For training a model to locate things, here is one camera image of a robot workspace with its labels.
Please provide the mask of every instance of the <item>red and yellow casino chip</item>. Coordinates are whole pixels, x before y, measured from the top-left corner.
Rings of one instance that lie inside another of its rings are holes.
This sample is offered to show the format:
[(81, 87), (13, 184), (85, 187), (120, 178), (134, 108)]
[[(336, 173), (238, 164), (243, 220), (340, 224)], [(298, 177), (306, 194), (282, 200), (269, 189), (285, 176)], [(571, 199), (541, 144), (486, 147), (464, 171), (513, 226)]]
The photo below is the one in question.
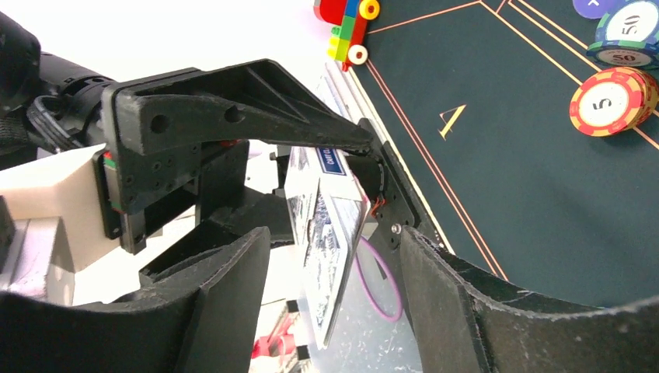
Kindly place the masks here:
[(610, 68), (587, 79), (570, 101), (570, 120), (582, 134), (604, 137), (636, 126), (647, 111), (648, 85), (631, 71)]
[(635, 68), (619, 67), (614, 68), (616, 71), (628, 74), (634, 78), (643, 89), (643, 109), (639, 112), (637, 118), (635, 118), (632, 123), (630, 123), (626, 130), (630, 130), (644, 121), (646, 121), (653, 113), (654, 109), (659, 103), (659, 85), (657, 81), (650, 74), (647, 74), (645, 71), (637, 70)]

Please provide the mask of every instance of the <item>black 3d-printed bracket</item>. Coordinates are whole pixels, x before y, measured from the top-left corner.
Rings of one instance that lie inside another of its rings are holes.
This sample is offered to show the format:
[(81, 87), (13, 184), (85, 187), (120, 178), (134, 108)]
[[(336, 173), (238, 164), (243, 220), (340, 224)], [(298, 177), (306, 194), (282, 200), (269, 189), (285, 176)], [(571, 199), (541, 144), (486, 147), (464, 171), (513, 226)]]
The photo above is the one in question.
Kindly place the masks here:
[[(372, 141), (269, 60), (113, 85), (102, 103), (108, 151), (99, 181), (107, 188), (99, 192), (120, 215), (121, 244), (133, 253), (149, 234), (143, 211), (194, 188), (209, 143), (257, 139), (364, 152)], [(107, 235), (115, 230), (106, 224)]]

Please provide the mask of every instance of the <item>poker table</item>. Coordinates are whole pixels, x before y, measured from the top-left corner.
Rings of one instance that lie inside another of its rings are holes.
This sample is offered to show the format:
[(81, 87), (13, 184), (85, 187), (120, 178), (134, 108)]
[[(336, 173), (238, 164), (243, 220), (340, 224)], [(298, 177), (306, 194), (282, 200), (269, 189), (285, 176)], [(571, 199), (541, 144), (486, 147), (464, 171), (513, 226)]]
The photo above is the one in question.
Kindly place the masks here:
[(568, 1), (381, 3), (352, 73), (448, 249), (584, 305), (659, 293), (659, 114), (607, 138), (568, 114), (601, 70), (597, 21)]

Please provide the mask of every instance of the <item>printed number 5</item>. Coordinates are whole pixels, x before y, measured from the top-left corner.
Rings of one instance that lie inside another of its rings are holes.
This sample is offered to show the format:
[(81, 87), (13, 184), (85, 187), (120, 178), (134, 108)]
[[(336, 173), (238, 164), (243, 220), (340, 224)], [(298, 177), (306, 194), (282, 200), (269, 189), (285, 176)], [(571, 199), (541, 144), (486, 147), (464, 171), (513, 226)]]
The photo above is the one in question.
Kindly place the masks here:
[(604, 104), (605, 104), (605, 103), (608, 104), (607, 106), (611, 106), (611, 105), (612, 105), (612, 102), (611, 102), (610, 99), (603, 99), (603, 100), (600, 100), (600, 102), (599, 102), (599, 106), (598, 106), (598, 104), (593, 103), (593, 109), (594, 109), (594, 110), (597, 110), (597, 109), (604, 109)]
[(629, 26), (627, 28), (622, 28), (623, 35), (629, 35), (630, 33), (636, 33), (636, 25)]

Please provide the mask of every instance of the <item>printed number 50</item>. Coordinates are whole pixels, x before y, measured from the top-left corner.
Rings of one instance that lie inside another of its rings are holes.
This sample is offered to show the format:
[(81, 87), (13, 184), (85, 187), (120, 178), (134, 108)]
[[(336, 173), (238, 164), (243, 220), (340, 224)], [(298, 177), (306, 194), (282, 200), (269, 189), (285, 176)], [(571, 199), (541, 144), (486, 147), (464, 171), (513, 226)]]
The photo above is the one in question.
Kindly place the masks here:
[(628, 54), (625, 55), (625, 56), (621, 56), (620, 54), (614, 54), (613, 59), (616, 60), (616, 61), (635, 61), (636, 60), (636, 58), (634, 56), (630, 56)]
[(636, 25), (629, 26), (627, 28), (622, 28), (622, 34), (623, 35), (629, 35), (630, 33), (636, 33)]

